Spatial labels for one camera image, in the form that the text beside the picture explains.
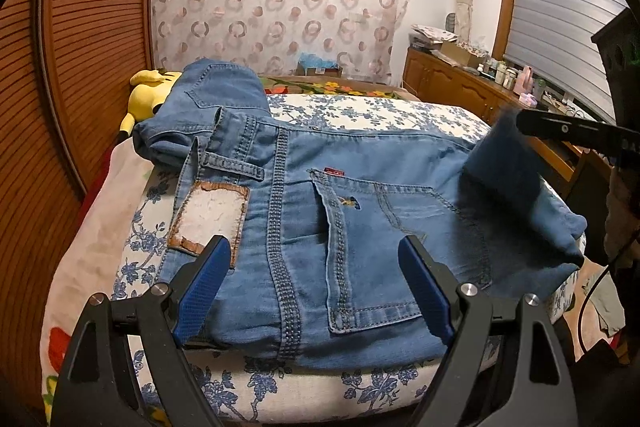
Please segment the pink bottle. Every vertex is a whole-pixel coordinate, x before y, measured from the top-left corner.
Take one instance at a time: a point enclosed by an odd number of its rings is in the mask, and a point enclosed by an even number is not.
[[[524,66],[524,70],[518,75],[516,85],[513,87],[515,94],[528,93],[533,90],[533,71],[529,66]]]

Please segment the blue denim jeans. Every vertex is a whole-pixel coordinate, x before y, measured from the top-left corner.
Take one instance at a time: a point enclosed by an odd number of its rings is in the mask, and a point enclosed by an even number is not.
[[[242,91],[223,98],[227,84]],[[174,221],[198,183],[247,194],[235,266],[201,336],[254,357],[344,369],[441,356],[398,266],[407,234],[494,296],[545,298],[582,263],[584,220],[548,205],[536,219],[562,218],[566,227],[549,228],[562,237],[529,228],[463,172],[469,142],[283,123],[258,78],[234,64],[188,66],[134,140],[156,164],[182,166]],[[168,248],[159,280],[192,260],[191,247]]]

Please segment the window blind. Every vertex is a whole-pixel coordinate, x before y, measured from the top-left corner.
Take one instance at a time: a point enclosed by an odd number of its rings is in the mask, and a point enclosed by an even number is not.
[[[602,58],[591,36],[625,7],[625,0],[514,0],[504,57],[531,66],[614,121]]]

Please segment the louvered wooden door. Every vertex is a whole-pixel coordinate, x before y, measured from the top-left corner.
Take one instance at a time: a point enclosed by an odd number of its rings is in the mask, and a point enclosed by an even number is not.
[[[148,0],[0,7],[0,373],[30,407],[43,407],[50,282],[118,133],[129,78],[152,67],[148,17]]]

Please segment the blue floral pattern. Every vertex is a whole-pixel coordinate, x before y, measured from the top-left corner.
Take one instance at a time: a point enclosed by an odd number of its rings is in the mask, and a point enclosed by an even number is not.
[[[334,95],[271,95],[275,118],[314,128],[420,129],[476,142],[489,127],[471,113],[404,100]],[[177,174],[154,170],[133,215],[122,263],[113,284],[113,299],[144,293],[154,283],[166,249]],[[568,307],[577,274],[547,302],[555,320]],[[499,338],[489,339],[482,367],[497,358]],[[139,337],[130,339],[134,370],[148,406],[161,407]],[[194,377],[212,409],[235,422],[305,423],[375,414],[415,403],[427,391],[437,360],[402,367],[318,373],[278,360],[244,357],[235,351],[190,351]],[[340,416],[333,413],[338,410]]]

